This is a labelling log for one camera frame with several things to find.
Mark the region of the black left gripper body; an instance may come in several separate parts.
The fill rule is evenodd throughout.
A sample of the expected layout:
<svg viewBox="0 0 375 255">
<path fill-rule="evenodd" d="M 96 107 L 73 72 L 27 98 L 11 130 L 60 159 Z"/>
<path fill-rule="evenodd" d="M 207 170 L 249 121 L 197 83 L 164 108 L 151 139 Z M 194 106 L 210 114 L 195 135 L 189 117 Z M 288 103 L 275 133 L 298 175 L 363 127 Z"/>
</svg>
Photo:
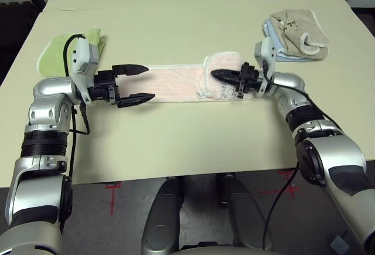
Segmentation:
<svg viewBox="0 0 375 255">
<path fill-rule="evenodd" d="M 118 104 L 120 95 L 115 79 L 116 75 L 113 70 L 99 71 L 94 76 L 94 85 L 88 88 L 91 100 L 102 100 L 111 104 Z"/>
</svg>

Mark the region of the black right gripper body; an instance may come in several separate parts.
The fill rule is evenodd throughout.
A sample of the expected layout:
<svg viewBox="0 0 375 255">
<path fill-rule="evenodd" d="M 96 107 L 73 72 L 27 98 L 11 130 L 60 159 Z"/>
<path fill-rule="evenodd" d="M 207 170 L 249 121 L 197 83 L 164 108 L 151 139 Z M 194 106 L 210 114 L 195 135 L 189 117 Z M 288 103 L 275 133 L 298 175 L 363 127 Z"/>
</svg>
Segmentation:
<svg viewBox="0 0 375 255">
<path fill-rule="evenodd" d="M 248 62 L 244 62 L 238 76 L 237 98 L 243 99 L 244 95 L 250 91 L 257 91 L 259 95 L 263 95 L 266 90 L 264 83 L 264 79 L 260 77 L 260 72 Z"/>
</svg>

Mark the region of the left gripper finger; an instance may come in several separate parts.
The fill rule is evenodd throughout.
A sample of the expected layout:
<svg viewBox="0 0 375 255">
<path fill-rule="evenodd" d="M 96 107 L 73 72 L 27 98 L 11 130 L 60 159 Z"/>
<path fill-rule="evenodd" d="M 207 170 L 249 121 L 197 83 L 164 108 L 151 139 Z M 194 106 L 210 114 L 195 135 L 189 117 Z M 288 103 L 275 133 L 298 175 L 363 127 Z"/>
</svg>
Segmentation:
<svg viewBox="0 0 375 255">
<path fill-rule="evenodd" d="M 138 106 L 140 104 L 146 103 L 149 100 L 152 100 L 155 97 L 155 94 L 149 93 L 138 93 L 131 94 L 128 97 L 121 97 L 117 102 L 118 108 Z"/>
<path fill-rule="evenodd" d="M 116 64 L 112 65 L 115 77 L 119 75 L 134 76 L 148 71 L 148 68 L 140 64 Z"/>
</svg>

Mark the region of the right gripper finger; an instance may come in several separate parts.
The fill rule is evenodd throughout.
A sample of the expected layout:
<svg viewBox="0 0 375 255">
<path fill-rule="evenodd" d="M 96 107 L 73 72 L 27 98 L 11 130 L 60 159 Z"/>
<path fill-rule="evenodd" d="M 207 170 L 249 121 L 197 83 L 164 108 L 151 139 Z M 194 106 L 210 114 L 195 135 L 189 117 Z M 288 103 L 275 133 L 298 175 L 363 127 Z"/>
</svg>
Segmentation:
<svg viewBox="0 0 375 255">
<path fill-rule="evenodd" d="M 240 76 L 239 71 L 229 69 L 212 70 L 210 74 L 216 79 L 237 79 Z"/>
<path fill-rule="evenodd" d="M 240 79 L 238 77 L 215 76 L 214 78 L 222 83 L 232 86 L 238 86 L 240 84 Z"/>
</svg>

